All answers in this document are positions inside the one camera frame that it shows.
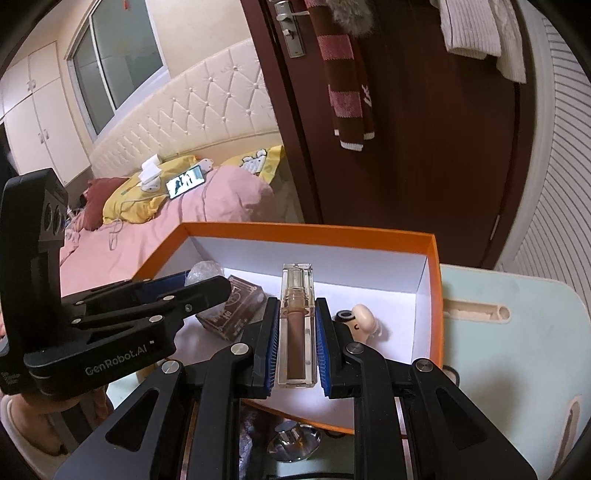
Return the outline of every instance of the white tufted headboard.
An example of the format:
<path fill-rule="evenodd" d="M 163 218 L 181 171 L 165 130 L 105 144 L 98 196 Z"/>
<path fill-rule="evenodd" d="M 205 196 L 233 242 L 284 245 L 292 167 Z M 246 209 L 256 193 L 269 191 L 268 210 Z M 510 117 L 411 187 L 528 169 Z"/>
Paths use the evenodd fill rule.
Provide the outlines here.
<path fill-rule="evenodd" d="M 252 39 L 203 60 L 138 105 L 95 146 L 97 177 L 126 176 L 154 154 L 231 157 L 281 143 Z"/>

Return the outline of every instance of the orange box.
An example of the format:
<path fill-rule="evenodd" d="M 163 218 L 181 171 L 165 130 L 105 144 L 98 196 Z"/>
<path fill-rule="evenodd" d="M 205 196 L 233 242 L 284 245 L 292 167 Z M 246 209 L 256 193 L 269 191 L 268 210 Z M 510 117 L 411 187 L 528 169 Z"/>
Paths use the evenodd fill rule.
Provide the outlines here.
<path fill-rule="evenodd" d="M 134 280 L 189 270 L 201 260 L 217 261 L 226 275 L 259 284 L 272 296 L 280 296 L 284 263 L 311 263 L 315 296 L 327 298 L 331 314 L 357 303 L 374 313 L 381 332 L 368 340 L 369 346 L 405 363 L 421 357 L 439 367 L 443 363 L 443 297 L 433 235 L 327 225 L 184 223 Z M 197 324 L 194 317 L 186 320 L 172 358 L 185 364 L 204 361 L 226 345 Z M 352 400 L 328 400 L 320 384 L 276 387 L 258 403 L 321 427 L 347 433 L 353 429 Z"/>

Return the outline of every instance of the brown box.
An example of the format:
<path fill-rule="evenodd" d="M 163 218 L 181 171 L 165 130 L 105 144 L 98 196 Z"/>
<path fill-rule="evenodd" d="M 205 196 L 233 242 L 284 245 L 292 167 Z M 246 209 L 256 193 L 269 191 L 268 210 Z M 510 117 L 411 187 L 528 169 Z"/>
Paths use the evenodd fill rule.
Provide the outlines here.
<path fill-rule="evenodd" d="M 223 312 L 214 319 L 202 318 L 199 314 L 197 318 L 206 330 L 233 342 L 264 304 L 265 293 L 260 286 L 234 275 L 230 275 L 228 280 L 232 285 L 232 293 Z"/>

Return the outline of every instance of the window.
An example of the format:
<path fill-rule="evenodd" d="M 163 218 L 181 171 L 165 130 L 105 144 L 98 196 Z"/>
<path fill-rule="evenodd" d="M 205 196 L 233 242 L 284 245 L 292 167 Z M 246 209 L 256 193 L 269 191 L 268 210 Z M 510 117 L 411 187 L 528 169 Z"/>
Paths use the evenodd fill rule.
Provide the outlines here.
<path fill-rule="evenodd" d="M 101 0 L 70 60 L 79 101 L 97 135 L 134 92 L 165 70 L 145 0 Z"/>

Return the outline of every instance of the fur hat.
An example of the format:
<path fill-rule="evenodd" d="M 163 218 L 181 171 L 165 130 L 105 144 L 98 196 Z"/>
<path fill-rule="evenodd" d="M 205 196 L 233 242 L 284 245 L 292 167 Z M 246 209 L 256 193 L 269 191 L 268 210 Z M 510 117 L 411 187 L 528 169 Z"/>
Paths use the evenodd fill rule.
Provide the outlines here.
<path fill-rule="evenodd" d="M 335 22 L 354 37 L 371 32 L 374 15 L 367 0 L 326 0 Z"/>

